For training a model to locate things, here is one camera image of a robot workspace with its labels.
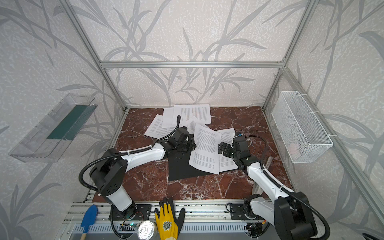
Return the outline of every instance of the can lid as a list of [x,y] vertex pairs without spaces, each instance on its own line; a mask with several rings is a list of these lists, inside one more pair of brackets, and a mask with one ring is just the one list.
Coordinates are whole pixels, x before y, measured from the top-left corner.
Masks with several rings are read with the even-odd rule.
[[140,240],[149,240],[155,232],[155,224],[151,221],[144,221],[137,230],[137,237]]

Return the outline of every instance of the wooden handle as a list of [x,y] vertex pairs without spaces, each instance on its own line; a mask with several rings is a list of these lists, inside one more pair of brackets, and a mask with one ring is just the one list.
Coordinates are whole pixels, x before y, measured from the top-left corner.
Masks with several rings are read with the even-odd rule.
[[80,240],[85,240],[86,235],[87,235],[86,233],[83,233],[83,234],[81,235]]

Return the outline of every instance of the clear plastic tray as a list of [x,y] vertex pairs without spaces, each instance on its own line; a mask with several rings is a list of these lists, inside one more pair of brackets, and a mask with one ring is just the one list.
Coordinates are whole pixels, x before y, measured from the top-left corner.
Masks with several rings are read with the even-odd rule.
[[71,93],[9,153],[23,162],[57,162],[97,105]]

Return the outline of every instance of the white wire mesh basket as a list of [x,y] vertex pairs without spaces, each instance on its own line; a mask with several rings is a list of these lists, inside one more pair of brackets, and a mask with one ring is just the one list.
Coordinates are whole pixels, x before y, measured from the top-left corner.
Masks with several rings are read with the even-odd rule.
[[313,162],[333,146],[298,91],[281,92],[272,117],[293,163]]

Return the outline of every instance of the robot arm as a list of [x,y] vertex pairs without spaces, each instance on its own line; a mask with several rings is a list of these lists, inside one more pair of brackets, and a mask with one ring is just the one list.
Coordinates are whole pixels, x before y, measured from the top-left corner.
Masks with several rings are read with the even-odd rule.
[[309,205],[302,192],[295,193],[284,186],[264,168],[260,159],[250,154],[246,138],[241,133],[236,133],[232,145],[220,143],[218,153],[232,158],[239,169],[259,184],[272,200],[266,201],[258,194],[245,198],[243,207],[248,218],[261,216],[275,226],[277,234],[284,240],[309,239],[317,235],[312,212],[325,222],[324,225],[328,225],[323,216]]
[[186,127],[176,128],[166,137],[168,138],[158,139],[154,144],[139,149],[121,152],[108,149],[101,158],[105,160],[95,163],[89,172],[97,192],[108,203],[114,204],[124,218],[134,215],[136,210],[135,203],[122,186],[126,172],[144,163],[168,158],[175,152],[191,152],[196,148]]

